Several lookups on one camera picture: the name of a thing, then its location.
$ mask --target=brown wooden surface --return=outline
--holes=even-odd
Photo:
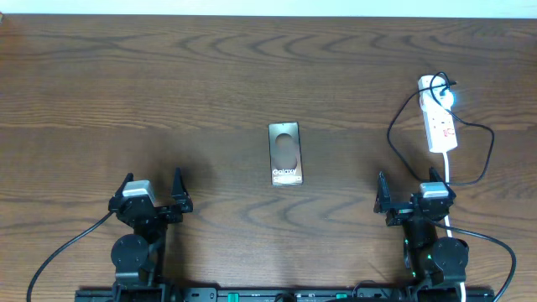
[[[409,278],[402,230],[373,214],[379,170],[418,183],[385,130],[420,76],[459,85],[455,112],[497,134],[489,173],[456,188],[452,223],[495,236],[519,267],[504,300],[537,295],[537,21],[404,18],[8,16],[0,27],[0,300],[107,212],[127,172],[169,201],[175,166],[195,212],[169,232],[172,279],[221,286],[352,286]],[[270,185],[267,125],[299,121],[305,183]],[[458,130],[453,180],[482,169],[489,136]],[[394,142],[425,175],[415,102]],[[109,286],[110,219],[43,272],[35,301]],[[469,284],[499,290],[510,259],[470,244]]]

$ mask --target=black cable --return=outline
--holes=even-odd
[[[438,86],[432,86],[433,84],[433,80],[439,76],[439,75],[443,75],[445,78],[446,78],[446,83],[443,84],[443,85],[438,85]],[[399,115],[401,114],[401,112],[404,110],[404,108],[406,107],[406,105],[410,102],[410,100],[418,95],[420,92],[422,91],[427,91],[427,90],[430,90],[430,94],[432,95],[433,99],[435,100],[436,103],[438,103],[441,107],[441,103],[438,101],[438,99],[436,99],[436,96],[435,96],[435,93],[433,91],[434,88],[439,88],[439,87],[445,87],[441,93],[443,93],[445,90],[447,89],[450,89],[450,87],[452,85],[455,85],[456,82],[454,81],[450,81],[449,77],[447,76],[447,74],[444,72],[444,71],[440,71],[438,73],[436,73],[432,80],[430,81],[430,85],[428,88],[423,88],[423,89],[420,89],[416,92],[414,92],[403,104],[403,106],[397,111],[397,113],[395,114],[395,117],[394,119],[390,122],[389,126],[388,126],[388,131],[386,132],[386,138],[388,139],[388,144],[389,146],[392,148],[392,150],[397,154],[397,156],[401,159],[401,161],[403,162],[404,166],[406,167],[406,169],[410,172],[410,174],[412,174],[412,176],[417,179],[418,181],[420,182],[428,182],[429,180],[426,180],[426,179],[422,179],[420,178],[415,172],[414,170],[412,169],[412,167],[410,167],[410,164],[406,161],[406,159],[403,157],[403,155],[395,148],[395,146],[392,144],[392,141],[390,139],[390,132],[392,130],[392,127],[394,126],[395,124],[395,121],[397,121],[397,118],[399,117]],[[460,122],[461,124],[463,125],[466,125],[466,126],[471,126],[471,127],[478,127],[478,128],[482,128],[482,129],[485,129],[487,131],[489,131],[491,133],[491,142],[490,142],[490,147],[488,148],[488,154],[487,154],[487,160],[485,161],[485,166],[483,168],[483,171],[481,173],[481,175],[479,175],[479,177],[477,177],[477,179],[473,180],[473,181],[469,181],[469,182],[462,182],[462,183],[456,183],[456,182],[449,182],[447,183],[448,185],[473,185],[473,184],[476,184],[478,181],[482,180],[483,177],[485,177],[485,174],[487,173],[487,170],[488,170],[488,164],[490,162],[490,157],[493,153],[493,147],[494,147],[494,131],[485,126],[485,125],[482,125],[482,124],[478,124],[478,123],[473,123],[473,122],[466,122],[466,121],[463,121],[461,118],[459,118],[457,115],[455,115],[455,113],[453,113],[451,110],[448,110],[448,109],[445,109],[446,112],[448,112],[449,114],[451,114],[451,116],[453,118],[455,118],[458,122]]]
[[[509,275],[508,275],[507,279],[505,280],[505,283],[503,284],[502,288],[494,296],[493,302],[497,302],[502,297],[503,293],[505,293],[505,291],[507,290],[507,287],[509,286],[509,284],[511,283],[511,280],[513,279],[514,271],[517,268],[517,257],[514,254],[513,249],[511,247],[509,247],[509,245],[499,241],[498,239],[496,239],[494,237],[483,235],[483,234],[480,234],[480,233],[477,233],[477,232],[471,232],[471,231],[463,230],[463,229],[456,228],[456,227],[453,227],[453,226],[444,226],[444,225],[441,225],[440,223],[438,223],[436,221],[431,220],[429,217],[427,217],[425,215],[423,215],[423,217],[425,218],[425,220],[427,222],[429,222],[431,225],[433,225],[435,227],[443,228],[443,229],[450,230],[450,231],[453,231],[453,232],[460,232],[461,234],[466,234],[466,235],[470,235],[470,236],[474,236],[474,237],[477,237],[477,238],[488,240],[490,242],[498,244],[499,246],[505,248],[509,252],[509,254],[511,255],[511,270],[509,271]]]
[[[30,284],[28,285],[28,291],[26,292],[26,302],[32,302],[32,290],[34,289],[34,285],[35,285],[35,282],[37,281],[37,278],[41,275],[41,273],[43,272],[44,268],[46,268],[46,266],[50,263],[50,261],[52,261],[52,259],[54,259],[56,256],[58,256],[58,254],[60,254],[61,252],[63,252],[66,248],[68,248],[71,244],[77,242],[79,239],[81,239],[82,237],[84,237],[85,235],[91,233],[93,230],[95,230],[96,228],[98,228],[102,223],[104,223],[104,221],[106,221],[113,213],[112,212],[108,212],[108,214],[106,214],[100,221],[98,221],[96,224],[94,224],[92,227],[90,227],[89,229],[83,231],[80,235],[78,235],[77,237],[74,237],[73,239],[69,240],[68,242],[66,242],[64,245],[62,245],[60,248],[58,248],[56,250],[56,252],[52,253],[52,255],[50,255],[49,258],[47,258],[43,264],[41,264],[41,267],[37,270],[37,272],[35,272],[35,275],[34,277],[32,278],[32,281],[30,281]]]
[[[357,290],[360,289],[360,287],[362,286],[362,284],[364,283],[372,283],[372,284],[377,284],[375,281],[373,280],[363,280],[363,281],[360,281],[358,284],[356,284],[356,286],[354,287],[354,289],[352,290],[352,297],[354,298],[355,297],[355,293],[358,294]],[[378,286],[378,289],[380,289],[380,291],[383,292],[383,295],[384,297],[388,298],[389,299],[389,296],[388,294],[386,294],[386,292],[384,291],[384,289],[381,289],[380,286]]]

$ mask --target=power strip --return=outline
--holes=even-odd
[[[433,99],[431,91],[427,89],[430,87],[432,78],[432,75],[424,75],[418,81],[419,89],[426,89],[420,92],[420,107],[425,120],[429,151],[432,153],[445,153],[457,146],[453,117],[445,110],[451,110],[454,97],[451,91],[444,90],[444,86],[433,88],[436,99],[442,104],[442,106],[438,105]],[[445,83],[444,79],[437,76],[433,86],[440,86]]]

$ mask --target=white background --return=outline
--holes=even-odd
[[[537,0],[0,0],[3,13],[537,18]]]

